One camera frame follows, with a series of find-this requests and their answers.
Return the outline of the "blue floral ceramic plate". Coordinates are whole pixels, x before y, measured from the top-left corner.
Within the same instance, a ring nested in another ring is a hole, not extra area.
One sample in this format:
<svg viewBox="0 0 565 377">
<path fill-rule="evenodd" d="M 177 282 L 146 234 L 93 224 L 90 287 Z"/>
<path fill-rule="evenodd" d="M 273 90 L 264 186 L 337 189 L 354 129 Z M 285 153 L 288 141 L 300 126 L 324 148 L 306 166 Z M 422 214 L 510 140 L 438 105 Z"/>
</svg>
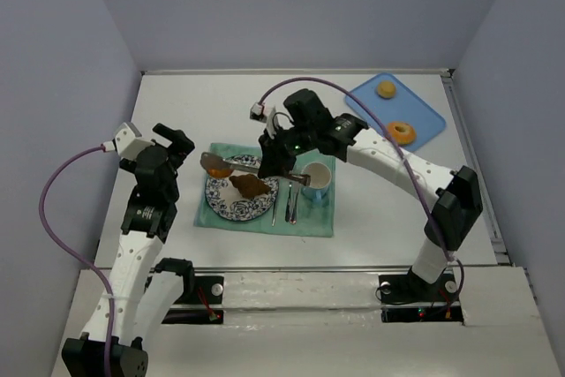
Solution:
<svg viewBox="0 0 565 377">
<path fill-rule="evenodd" d="M 233 155 L 227 162 L 259 167 L 261 159 L 256 155 Z M 232 176 L 245 175 L 234 171 Z M 273 207 L 279 193 L 279 181 L 275 177 L 259 178 L 270 186 L 271 192 L 252 199 L 244 199 L 231 184 L 229 178 L 213 178 L 207 174 L 204 194 L 205 201 L 221 218 L 232 222 L 248 222 L 264 215 Z"/>
</svg>

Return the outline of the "silver metal tongs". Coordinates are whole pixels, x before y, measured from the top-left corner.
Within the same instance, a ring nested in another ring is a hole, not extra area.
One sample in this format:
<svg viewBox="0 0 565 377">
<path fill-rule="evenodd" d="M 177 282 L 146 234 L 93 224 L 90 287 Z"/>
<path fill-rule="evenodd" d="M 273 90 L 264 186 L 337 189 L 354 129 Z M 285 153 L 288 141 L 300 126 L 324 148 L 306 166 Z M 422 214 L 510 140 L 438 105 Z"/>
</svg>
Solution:
<svg viewBox="0 0 565 377">
<path fill-rule="evenodd" d="M 227 162 L 221 156 L 210 153 L 204 152 L 200 156 L 200 166 L 207 172 L 208 168 L 230 168 L 234 171 L 241 171 L 248 174 L 253 174 L 255 177 L 260 178 L 258 167 L 247 166 L 239 163 L 234 162 Z M 276 176 L 276 178 L 283 178 L 292 182 L 299 183 L 303 186 L 308 186 L 310 184 L 310 177 L 306 174 L 294 174 L 294 173 L 286 173 L 282 176 Z"/>
</svg>

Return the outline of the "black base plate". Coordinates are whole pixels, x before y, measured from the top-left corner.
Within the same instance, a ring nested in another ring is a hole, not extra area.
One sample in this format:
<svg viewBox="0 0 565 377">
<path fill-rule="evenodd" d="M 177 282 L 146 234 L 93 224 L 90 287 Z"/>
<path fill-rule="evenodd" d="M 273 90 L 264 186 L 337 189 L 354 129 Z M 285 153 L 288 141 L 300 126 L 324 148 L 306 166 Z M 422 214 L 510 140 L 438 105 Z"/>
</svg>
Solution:
<svg viewBox="0 0 565 377">
<path fill-rule="evenodd" d="M 460 322 L 463 310 L 456 300 L 458 289 L 453 274 L 428 284 L 410 273 L 379 276 L 375 297 L 382 305 L 384 323 Z"/>
<path fill-rule="evenodd" d="M 196 275 L 192 292 L 183 292 L 165 314 L 162 324 L 222 325 L 223 292 L 223 275 Z"/>
</svg>

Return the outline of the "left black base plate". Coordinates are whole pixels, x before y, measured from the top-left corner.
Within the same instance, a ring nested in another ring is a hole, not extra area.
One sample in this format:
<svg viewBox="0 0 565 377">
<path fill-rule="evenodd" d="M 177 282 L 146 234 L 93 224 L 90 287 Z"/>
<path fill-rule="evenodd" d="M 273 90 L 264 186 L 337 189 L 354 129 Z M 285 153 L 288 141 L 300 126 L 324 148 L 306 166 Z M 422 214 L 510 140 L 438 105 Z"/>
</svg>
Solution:
<svg viewBox="0 0 565 377">
<path fill-rule="evenodd" d="M 222 325 L 223 292 L 223 275 L 196 275 L 192 292 L 183 292 L 165 314 L 162 324 Z"/>
</svg>

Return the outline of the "silver knife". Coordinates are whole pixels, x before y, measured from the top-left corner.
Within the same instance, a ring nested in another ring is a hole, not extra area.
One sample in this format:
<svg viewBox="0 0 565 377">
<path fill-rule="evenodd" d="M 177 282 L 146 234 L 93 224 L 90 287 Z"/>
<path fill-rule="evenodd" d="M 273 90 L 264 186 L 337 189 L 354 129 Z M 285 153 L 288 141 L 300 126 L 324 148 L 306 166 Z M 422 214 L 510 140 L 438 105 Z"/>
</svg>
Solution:
<svg viewBox="0 0 565 377">
<path fill-rule="evenodd" d="M 292 191 L 293 191 L 293 198 L 292 198 L 291 209 L 290 209 L 290 223 L 296 224 L 297 223 L 297 215 L 298 215 L 298 196 L 300 194 L 299 186 L 293 185 Z"/>
</svg>

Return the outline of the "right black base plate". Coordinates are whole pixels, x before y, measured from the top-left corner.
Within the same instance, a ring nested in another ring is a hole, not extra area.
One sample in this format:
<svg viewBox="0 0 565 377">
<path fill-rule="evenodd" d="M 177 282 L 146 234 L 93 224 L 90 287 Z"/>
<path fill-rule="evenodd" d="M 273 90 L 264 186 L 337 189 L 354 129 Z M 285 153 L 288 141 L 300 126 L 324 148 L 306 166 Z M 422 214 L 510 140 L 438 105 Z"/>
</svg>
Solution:
<svg viewBox="0 0 565 377">
<path fill-rule="evenodd" d="M 375 297 L 382 305 L 384 323 L 460 322 L 463 310 L 456 300 L 458 289 L 453 274 L 428 284 L 410 273 L 379 276 Z"/>
</svg>

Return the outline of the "light blue plastic tray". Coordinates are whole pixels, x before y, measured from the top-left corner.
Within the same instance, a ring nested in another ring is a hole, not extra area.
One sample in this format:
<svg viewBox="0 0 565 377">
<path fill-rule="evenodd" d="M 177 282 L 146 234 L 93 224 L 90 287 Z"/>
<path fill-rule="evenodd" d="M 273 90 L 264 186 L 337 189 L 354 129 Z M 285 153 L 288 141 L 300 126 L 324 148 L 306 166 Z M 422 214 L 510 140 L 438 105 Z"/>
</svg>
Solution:
<svg viewBox="0 0 565 377">
<path fill-rule="evenodd" d="M 395 95 L 390 99 L 378 94 L 377 87 L 383 82 L 395 88 Z M 404 146 L 410 152 L 417 151 L 446 128 L 445 119 L 393 74 L 377 74 L 350 92 L 384 125 L 409 124 L 416 133 L 415 140 Z"/>
</svg>

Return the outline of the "orange bread wedge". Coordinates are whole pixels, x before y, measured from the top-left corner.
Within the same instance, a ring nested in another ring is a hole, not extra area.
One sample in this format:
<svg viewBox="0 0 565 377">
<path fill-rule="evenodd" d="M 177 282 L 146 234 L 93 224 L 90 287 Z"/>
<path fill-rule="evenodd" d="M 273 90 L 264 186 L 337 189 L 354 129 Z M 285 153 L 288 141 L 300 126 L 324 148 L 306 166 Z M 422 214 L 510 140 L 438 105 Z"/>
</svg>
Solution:
<svg viewBox="0 0 565 377">
<path fill-rule="evenodd" d="M 217 169 L 217 168 L 208 168 L 207 169 L 207 174 L 210 177 L 213 178 L 228 178 L 232 175 L 233 170 L 231 170 L 230 168 L 223 168 L 223 169 Z"/>
</svg>

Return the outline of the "green cloth placemat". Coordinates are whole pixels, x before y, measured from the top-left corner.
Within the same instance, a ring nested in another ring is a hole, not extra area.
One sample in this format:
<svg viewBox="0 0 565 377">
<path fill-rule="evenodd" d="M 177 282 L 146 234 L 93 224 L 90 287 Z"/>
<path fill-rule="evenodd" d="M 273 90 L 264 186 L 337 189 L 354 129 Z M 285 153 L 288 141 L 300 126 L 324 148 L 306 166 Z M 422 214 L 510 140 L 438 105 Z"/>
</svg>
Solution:
<svg viewBox="0 0 565 377">
<path fill-rule="evenodd" d="M 278 208 L 275 226 L 271 226 L 272 208 L 259 218 L 248 222 L 232 222 L 221 218 L 205 201 L 203 192 L 194 224 L 198 227 L 217 228 L 230 231 L 276 234 L 283 236 L 331 238 L 334 235 L 335 184 L 320 204 L 314 204 L 302 193 L 298 196 L 297 223 L 284 221 L 285 203 L 289 182 L 279 181 Z"/>
</svg>

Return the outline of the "round yellow bun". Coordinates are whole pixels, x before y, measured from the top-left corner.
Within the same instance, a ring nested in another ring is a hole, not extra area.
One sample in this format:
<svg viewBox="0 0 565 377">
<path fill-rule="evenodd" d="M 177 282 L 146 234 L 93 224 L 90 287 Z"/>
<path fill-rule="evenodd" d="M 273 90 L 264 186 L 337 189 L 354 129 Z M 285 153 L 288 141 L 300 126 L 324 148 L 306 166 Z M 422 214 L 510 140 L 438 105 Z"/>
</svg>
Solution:
<svg viewBox="0 0 565 377">
<path fill-rule="evenodd" d="M 382 80 L 376 87 L 378 96 L 384 99 L 391 99 L 396 96 L 396 86 L 392 81 Z"/>
</svg>

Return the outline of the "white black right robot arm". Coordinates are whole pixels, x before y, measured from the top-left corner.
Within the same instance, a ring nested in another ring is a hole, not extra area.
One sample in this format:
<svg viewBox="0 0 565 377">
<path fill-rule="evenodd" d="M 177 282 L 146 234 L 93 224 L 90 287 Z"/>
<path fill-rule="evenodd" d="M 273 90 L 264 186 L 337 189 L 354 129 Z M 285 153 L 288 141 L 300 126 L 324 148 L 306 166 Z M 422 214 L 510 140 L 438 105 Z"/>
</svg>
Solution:
<svg viewBox="0 0 565 377">
<path fill-rule="evenodd" d="M 436 283 L 483 211 L 478 175 L 452 170 L 395 145 L 349 113 L 333 116 L 314 91 L 302 89 L 283 103 L 292 126 L 282 128 L 276 111 L 257 102 L 250 118 L 265 124 L 259 137 L 259 177 L 289 177 L 299 155 L 317 150 L 384 178 L 419 200 L 427 216 L 426 240 L 409 277 Z"/>
</svg>

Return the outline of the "light blue mug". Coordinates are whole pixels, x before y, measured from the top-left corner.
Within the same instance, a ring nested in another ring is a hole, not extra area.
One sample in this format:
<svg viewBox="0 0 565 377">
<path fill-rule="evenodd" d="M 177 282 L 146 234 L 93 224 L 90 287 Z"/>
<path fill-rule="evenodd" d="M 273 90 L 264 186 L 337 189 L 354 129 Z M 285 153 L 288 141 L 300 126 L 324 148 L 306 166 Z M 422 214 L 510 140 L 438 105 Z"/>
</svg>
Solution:
<svg viewBox="0 0 565 377">
<path fill-rule="evenodd" d="M 303 173 L 310 177 L 310 184 L 302 188 L 302 194 L 314 204 L 320 204 L 332 182 L 330 168 L 321 162 L 310 162 L 303 168 Z"/>
</svg>

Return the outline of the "dark brown croissant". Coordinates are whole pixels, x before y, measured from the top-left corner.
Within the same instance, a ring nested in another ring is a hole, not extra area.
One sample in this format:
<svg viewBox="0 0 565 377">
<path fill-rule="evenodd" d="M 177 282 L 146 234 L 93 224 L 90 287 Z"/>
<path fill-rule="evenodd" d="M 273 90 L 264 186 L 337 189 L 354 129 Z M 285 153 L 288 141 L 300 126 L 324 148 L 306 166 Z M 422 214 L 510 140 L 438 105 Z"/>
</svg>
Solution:
<svg viewBox="0 0 565 377">
<path fill-rule="evenodd" d="M 271 192 L 270 186 L 253 174 L 230 176 L 229 181 L 244 199 L 252 199 Z"/>
</svg>

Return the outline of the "aluminium table rail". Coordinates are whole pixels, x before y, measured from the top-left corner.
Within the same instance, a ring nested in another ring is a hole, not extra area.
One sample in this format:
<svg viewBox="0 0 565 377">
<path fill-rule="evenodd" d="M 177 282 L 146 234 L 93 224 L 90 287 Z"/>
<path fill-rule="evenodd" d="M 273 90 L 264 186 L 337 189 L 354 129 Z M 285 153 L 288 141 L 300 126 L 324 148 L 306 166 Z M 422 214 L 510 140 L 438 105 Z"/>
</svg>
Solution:
<svg viewBox="0 0 565 377">
<path fill-rule="evenodd" d="M 464 271 L 471 268 L 514 268 L 513 264 L 499 263 L 499 264 L 467 264 L 463 265 Z M 220 273 L 238 273 L 238 272 L 293 272 L 293 273 L 308 273 L 308 272 L 376 272 L 376 273 L 392 273 L 396 271 L 407 271 L 409 266 L 332 266 L 332 267 L 196 267 L 195 272 L 200 274 L 220 274 Z"/>
</svg>

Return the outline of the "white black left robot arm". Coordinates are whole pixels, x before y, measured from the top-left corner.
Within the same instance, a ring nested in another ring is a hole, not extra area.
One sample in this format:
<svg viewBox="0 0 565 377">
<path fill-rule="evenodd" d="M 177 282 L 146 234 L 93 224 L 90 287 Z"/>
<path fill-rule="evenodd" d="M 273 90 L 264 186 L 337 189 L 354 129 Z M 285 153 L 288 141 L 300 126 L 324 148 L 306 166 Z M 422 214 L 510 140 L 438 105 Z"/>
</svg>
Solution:
<svg viewBox="0 0 565 377">
<path fill-rule="evenodd" d="M 160 254 L 177 215 L 177 171 L 194 144 L 180 130 L 156 124 L 164 146 L 145 139 L 131 123 L 121 124 L 107 151 L 117 152 L 119 166 L 134 175 L 114 264 L 80 337 L 68 338 L 62 360 L 72 376 L 144 376 L 147 343 L 173 303 L 192 293 L 194 269 L 189 260 Z"/>
</svg>

